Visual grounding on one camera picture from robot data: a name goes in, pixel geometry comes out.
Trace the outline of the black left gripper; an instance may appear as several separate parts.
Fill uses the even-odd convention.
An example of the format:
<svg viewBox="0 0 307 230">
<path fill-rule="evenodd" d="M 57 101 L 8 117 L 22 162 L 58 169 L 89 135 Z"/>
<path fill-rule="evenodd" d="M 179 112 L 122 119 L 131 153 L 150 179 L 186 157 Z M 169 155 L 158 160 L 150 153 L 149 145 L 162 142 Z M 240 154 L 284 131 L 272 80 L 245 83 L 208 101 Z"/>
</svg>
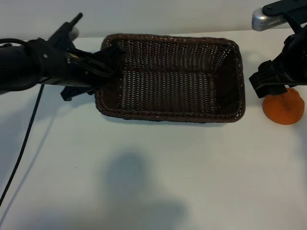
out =
<svg viewBox="0 0 307 230">
<path fill-rule="evenodd" d="M 56 48 L 46 40 L 37 39 L 35 49 L 43 68 L 40 83 L 65 86 L 60 93 L 64 101 L 84 93 L 92 95 L 97 86 L 120 70 L 125 53 L 119 42 L 90 53 L 76 48 Z"/>
</svg>

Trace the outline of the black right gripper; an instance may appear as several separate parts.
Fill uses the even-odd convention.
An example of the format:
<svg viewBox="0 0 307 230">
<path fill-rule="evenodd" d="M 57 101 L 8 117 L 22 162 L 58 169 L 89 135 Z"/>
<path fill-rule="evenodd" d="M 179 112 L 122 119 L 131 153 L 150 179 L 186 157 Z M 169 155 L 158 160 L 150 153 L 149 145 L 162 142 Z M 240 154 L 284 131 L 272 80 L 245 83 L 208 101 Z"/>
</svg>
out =
<svg viewBox="0 0 307 230">
<path fill-rule="evenodd" d="M 287 37 L 284 47 L 273 62 L 261 63 L 249 81 L 259 98 L 287 92 L 285 85 L 307 84 L 307 27 L 301 23 L 291 27 L 294 34 Z"/>
</svg>

